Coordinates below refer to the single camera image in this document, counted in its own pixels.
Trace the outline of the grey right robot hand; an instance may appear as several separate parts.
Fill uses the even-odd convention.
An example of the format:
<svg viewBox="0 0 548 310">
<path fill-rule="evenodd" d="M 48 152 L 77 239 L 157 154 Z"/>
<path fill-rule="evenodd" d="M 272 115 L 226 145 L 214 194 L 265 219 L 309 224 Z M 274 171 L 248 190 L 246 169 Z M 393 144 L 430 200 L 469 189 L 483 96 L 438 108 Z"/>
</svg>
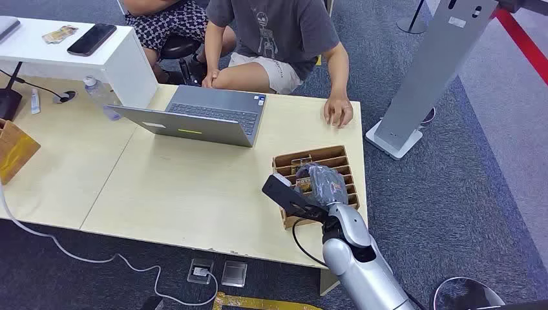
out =
<svg viewBox="0 0 548 310">
<path fill-rule="evenodd" d="M 307 163 L 296 172 L 297 179 L 309 178 L 310 190 L 308 195 L 298 185 L 295 191 L 303 194 L 307 202 L 319 207 L 326 207 L 333 203 L 348 205 L 348 192 L 342 174 L 335 169 L 318 163 Z"/>
</svg>

